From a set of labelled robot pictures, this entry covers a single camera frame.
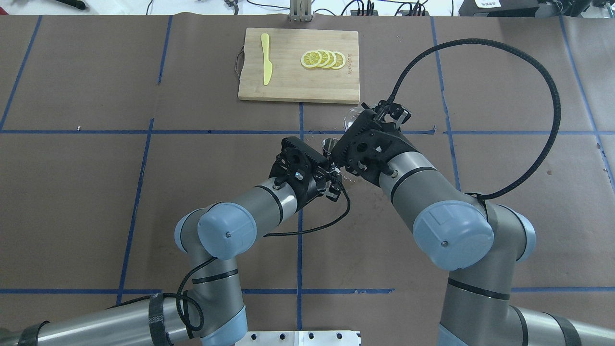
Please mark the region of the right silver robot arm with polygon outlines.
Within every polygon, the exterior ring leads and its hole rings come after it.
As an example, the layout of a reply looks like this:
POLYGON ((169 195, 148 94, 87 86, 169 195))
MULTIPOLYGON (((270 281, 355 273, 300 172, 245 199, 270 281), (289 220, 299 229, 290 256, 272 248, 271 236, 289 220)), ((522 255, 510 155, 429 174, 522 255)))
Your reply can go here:
POLYGON ((614 331, 510 304, 516 263, 536 246, 529 219, 457 190, 371 109, 332 149, 338 166, 380 187, 419 249, 449 272, 440 346, 612 346, 614 331))

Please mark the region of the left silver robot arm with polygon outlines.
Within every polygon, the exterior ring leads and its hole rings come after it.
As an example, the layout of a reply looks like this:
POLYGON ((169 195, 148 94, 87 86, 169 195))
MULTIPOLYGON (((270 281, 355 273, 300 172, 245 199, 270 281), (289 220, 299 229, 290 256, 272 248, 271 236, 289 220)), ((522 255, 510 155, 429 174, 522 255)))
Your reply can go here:
POLYGON ((315 198, 343 192, 330 149, 284 138, 267 180, 228 202, 185 215, 175 242, 191 270, 175 294, 156 293, 64 322, 1 331, 3 346, 233 346, 247 331, 236 258, 315 198))

